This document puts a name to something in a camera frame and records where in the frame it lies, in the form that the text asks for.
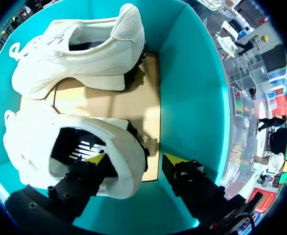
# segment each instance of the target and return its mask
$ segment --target shoe heel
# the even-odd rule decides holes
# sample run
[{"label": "shoe heel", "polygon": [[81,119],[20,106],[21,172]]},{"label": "shoe heel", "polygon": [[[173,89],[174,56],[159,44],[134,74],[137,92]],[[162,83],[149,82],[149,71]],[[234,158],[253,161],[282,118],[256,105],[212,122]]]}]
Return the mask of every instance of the shoe heel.
[{"label": "shoe heel", "polygon": [[84,86],[106,91],[123,91],[125,90],[124,74],[112,76],[76,76]]}]

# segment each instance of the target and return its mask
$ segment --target shoe tongue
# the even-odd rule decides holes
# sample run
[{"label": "shoe tongue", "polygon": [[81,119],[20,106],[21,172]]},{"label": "shoe tongue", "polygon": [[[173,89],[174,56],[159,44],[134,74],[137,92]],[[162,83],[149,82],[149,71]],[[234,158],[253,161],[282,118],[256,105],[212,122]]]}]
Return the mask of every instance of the shoe tongue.
[{"label": "shoe tongue", "polygon": [[80,35],[80,27],[73,25],[62,33],[57,39],[50,43],[54,50],[69,51],[69,44],[71,40],[75,40]]}]

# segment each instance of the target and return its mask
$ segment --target new balance logo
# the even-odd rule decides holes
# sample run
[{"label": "new balance logo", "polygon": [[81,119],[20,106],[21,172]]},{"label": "new balance logo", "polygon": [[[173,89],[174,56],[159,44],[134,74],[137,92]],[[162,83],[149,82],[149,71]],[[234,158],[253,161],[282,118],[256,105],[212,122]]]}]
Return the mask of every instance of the new balance logo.
[{"label": "new balance logo", "polygon": [[75,160],[85,161],[90,158],[96,157],[101,153],[106,152],[107,152],[106,146],[94,144],[92,147],[90,147],[90,143],[81,141],[78,148],[75,149],[75,152],[72,152],[72,154],[69,155],[69,157]]}]

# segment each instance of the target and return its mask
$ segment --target black cable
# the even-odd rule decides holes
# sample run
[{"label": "black cable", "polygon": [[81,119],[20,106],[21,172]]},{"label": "black cable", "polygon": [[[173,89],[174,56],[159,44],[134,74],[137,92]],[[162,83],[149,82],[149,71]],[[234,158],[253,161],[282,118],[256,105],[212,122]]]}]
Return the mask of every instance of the black cable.
[{"label": "black cable", "polygon": [[248,219],[250,220],[250,223],[251,223],[251,234],[254,234],[255,228],[256,228],[255,221],[254,221],[254,219],[252,218],[251,215],[248,215],[247,217],[248,217]]}]

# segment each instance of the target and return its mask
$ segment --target shoe sole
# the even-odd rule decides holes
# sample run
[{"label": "shoe sole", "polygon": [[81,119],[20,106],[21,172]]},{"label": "shoe sole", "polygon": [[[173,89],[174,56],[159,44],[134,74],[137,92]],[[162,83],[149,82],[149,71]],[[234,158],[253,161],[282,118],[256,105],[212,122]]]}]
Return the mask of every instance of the shoe sole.
[{"label": "shoe sole", "polygon": [[[112,76],[86,76],[86,75],[76,75],[76,80],[80,81],[84,86],[99,89],[104,91],[118,91],[123,92],[130,87],[134,82],[135,76],[138,72],[139,65],[143,62],[143,59],[146,57],[145,53],[146,43],[144,44],[143,51],[134,65],[134,67],[125,74],[121,75],[112,75]],[[48,96],[53,87],[58,84],[60,81],[66,79],[66,77],[55,79],[53,82],[48,83],[41,90],[28,94],[27,97],[31,99],[44,99]]]}]

